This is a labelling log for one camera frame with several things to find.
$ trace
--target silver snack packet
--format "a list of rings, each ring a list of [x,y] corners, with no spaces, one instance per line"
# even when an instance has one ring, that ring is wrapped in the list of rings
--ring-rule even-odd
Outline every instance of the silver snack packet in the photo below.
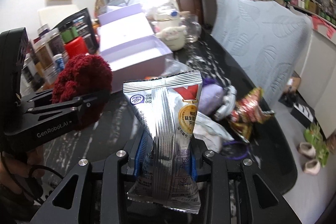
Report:
[[[124,83],[123,92],[146,135],[142,172],[127,193],[131,200],[159,203],[197,214],[201,201],[191,176],[189,143],[202,90],[199,71]]]

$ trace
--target metal bolt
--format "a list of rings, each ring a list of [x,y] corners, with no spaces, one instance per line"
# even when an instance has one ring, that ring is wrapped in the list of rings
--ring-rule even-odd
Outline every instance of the metal bolt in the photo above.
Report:
[[[80,166],[85,166],[85,165],[87,165],[89,163],[89,161],[87,160],[87,159],[81,159],[79,162],[78,162],[78,164],[80,165]]]
[[[250,159],[244,159],[243,164],[245,164],[247,166],[250,166],[250,165],[252,165],[252,161]]]
[[[205,154],[207,157],[211,158],[211,157],[214,156],[215,152],[212,151],[212,150],[207,150],[207,151],[204,152],[204,154]]]
[[[118,157],[123,157],[123,156],[125,156],[126,155],[126,151],[124,151],[124,150],[119,150],[118,152],[117,152],[117,156]]]

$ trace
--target floor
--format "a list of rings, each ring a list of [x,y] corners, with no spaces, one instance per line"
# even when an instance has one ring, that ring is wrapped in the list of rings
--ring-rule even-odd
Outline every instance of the floor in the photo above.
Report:
[[[307,159],[297,152],[296,147],[304,141],[305,128],[290,115],[290,108],[283,104],[278,102],[273,110],[292,150],[298,170],[297,182],[284,198],[302,224],[314,224],[336,192],[336,155],[329,155],[326,167],[317,176],[303,173],[302,166]]]

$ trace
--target foil wrapper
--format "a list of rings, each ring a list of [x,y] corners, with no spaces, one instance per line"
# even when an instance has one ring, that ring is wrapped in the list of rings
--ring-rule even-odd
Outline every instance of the foil wrapper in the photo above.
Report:
[[[274,116],[274,111],[262,111],[259,105],[263,98],[263,89],[254,88],[243,99],[236,102],[236,106],[227,117],[234,132],[246,143],[249,143],[252,134],[252,125],[264,123]]]
[[[191,176],[189,143],[202,90],[199,71],[124,83],[123,92],[144,127],[145,157],[131,200],[197,214],[201,201]]]

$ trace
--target purple logo on packet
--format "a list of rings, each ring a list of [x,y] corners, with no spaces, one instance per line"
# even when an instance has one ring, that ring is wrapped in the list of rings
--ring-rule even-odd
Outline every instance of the purple logo on packet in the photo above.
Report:
[[[132,105],[137,105],[137,104],[145,102],[145,97],[142,96],[141,94],[136,94],[136,95],[133,95],[131,99],[129,99],[129,101]]]

